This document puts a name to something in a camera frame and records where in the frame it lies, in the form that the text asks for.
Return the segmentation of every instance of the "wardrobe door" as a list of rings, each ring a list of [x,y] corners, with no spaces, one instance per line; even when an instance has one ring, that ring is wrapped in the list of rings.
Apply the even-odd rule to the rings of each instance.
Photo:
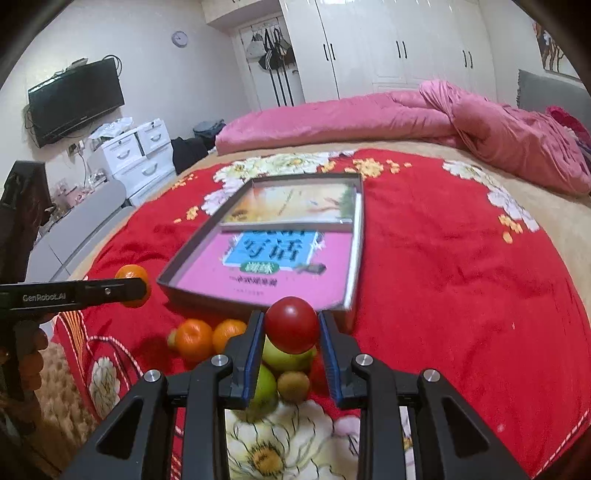
[[[356,0],[353,4],[373,91],[381,91],[381,85],[405,86],[404,50],[394,22],[394,2]]]
[[[371,74],[360,42],[363,29],[357,19],[355,4],[316,0],[328,54],[335,70],[339,98],[372,92]]]
[[[429,0],[428,27],[435,45],[435,65],[441,80],[470,90],[469,57],[449,0]]]
[[[314,0],[282,0],[281,10],[307,103],[336,100],[339,94],[329,57],[330,46]]]
[[[456,19],[467,50],[467,67],[472,91],[496,102],[491,41],[480,6],[466,0],[454,0],[454,4]]]
[[[427,0],[385,0],[394,8],[394,22],[399,34],[400,48],[407,83],[420,85],[437,78],[434,61],[435,45],[428,29]]]

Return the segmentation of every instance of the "pink comforter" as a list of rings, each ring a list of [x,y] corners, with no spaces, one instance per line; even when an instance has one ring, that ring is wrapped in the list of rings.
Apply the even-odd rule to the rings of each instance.
[[[583,155],[552,117],[498,105],[449,82],[250,113],[216,140],[219,154],[325,142],[422,140],[467,148],[480,160],[557,192],[589,194]]]

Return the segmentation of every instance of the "white wall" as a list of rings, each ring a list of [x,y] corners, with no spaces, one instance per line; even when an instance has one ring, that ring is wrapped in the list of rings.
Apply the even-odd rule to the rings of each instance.
[[[512,0],[480,0],[480,8],[491,39],[499,103],[517,105],[519,70],[527,70],[584,88],[583,84],[575,79],[544,70],[532,19]],[[562,59],[560,70],[568,73],[569,67],[574,72],[567,59]]]
[[[177,30],[187,33],[186,48],[170,40]],[[66,151],[73,140],[37,148],[23,109],[29,88],[74,60],[107,54],[123,61],[125,105],[93,128],[119,116],[136,125],[160,117],[171,138],[188,138],[202,120],[230,121],[249,111],[232,40],[205,24],[197,0],[75,0],[35,38],[0,90],[0,193],[14,160],[46,162],[50,188],[62,178],[72,186],[83,181],[82,161]]]

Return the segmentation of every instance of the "red tomato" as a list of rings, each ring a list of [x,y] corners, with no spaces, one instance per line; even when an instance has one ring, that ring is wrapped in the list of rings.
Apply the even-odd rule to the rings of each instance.
[[[310,379],[310,385],[314,393],[325,397],[329,396],[329,385],[326,381],[324,362],[322,361],[322,355],[320,352],[312,360],[312,366],[310,367],[308,378]]]
[[[316,312],[306,301],[285,297],[267,310],[265,333],[282,352],[299,355],[318,342],[320,325]]]

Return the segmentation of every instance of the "black tv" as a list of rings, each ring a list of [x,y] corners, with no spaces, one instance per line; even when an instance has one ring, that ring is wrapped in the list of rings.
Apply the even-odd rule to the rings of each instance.
[[[115,60],[108,58],[68,70],[31,88],[29,120],[37,145],[43,147],[124,104]]]

